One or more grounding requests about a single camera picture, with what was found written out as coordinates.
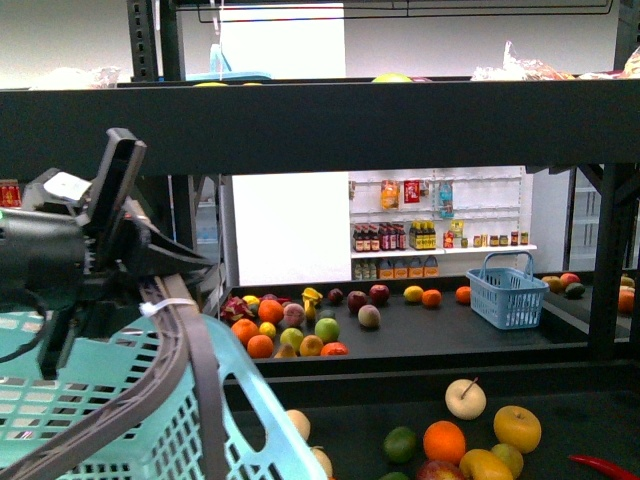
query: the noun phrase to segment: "product package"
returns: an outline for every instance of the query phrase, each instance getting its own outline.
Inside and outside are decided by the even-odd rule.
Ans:
[[[384,210],[400,207],[400,186],[395,180],[383,180],[380,184],[380,206]]]

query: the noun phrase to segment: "yellow lemon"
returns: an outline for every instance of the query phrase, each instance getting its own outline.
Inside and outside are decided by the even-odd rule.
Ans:
[[[261,334],[266,335],[271,340],[273,340],[276,336],[276,326],[273,323],[262,322],[258,330]]]
[[[407,302],[411,302],[411,303],[418,303],[422,301],[422,294],[424,293],[424,290],[422,290],[422,287],[419,287],[417,285],[413,285],[411,287],[407,287],[404,291],[404,299]]]

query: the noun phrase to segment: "light blue plastic basket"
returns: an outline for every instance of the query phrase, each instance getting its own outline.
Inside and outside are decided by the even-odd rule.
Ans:
[[[326,480],[235,335],[219,321],[205,318],[220,363],[221,382],[234,377],[265,431],[264,447],[254,450],[223,394],[227,478]],[[40,317],[29,313],[0,314],[0,356],[26,343],[40,324]],[[0,365],[0,469],[130,387],[151,365],[157,346],[153,323],[140,318],[108,341],[78,339],[56,381],[39,380],[36,350]],[[59,478],[204,479],[198,466],[202,449],[193,387],[188,367],[179,385],[152,415]]]
[[[499,255],[527,255],[523,271],[515,268],[487,268],[490,258]],[[542,301],[549,286],[533,276],[529,252],[496,252],[484,259],[482,268],[467,272],[471,286],[471,309],[501,330],[533,328],[540,323]]]

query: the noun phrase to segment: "lime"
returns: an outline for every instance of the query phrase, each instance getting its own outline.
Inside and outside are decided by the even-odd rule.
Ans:
[[[271,340],[276,338],[276,326],[273,323],[262,322],[258,330],[261,334],[266,335]]]
[[[409,477],[402,472],[390,472],[383,475],[378,480],[409,480]]]
[[[418,449],[418,436],[409,427],[396,427],[383,442],[384,453],[392,463],[406,463]]]

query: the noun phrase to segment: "white shelf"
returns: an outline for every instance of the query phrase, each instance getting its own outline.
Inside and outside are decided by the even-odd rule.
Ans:
[[[429,255],[464,255],[472,253],[517,252],[536,250],[535,245],[518,245],[517,247],[468,247],[468,248],[436,248],[435,250],[388,250],[379,252],[352,252],[351,259],[392,258],[392,257],[428,257]]]

